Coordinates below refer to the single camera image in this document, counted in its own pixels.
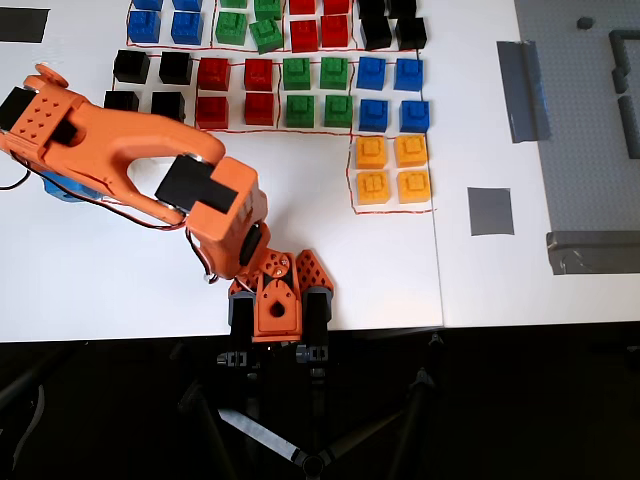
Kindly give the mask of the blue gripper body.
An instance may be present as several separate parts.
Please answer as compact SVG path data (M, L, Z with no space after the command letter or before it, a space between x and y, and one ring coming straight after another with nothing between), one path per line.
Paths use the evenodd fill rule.
M45 172L43 176L45 192L61 201L74 203L80 202L84 198L90 198L97 201L103 199L102 193L65 176L61 176L53 172Z

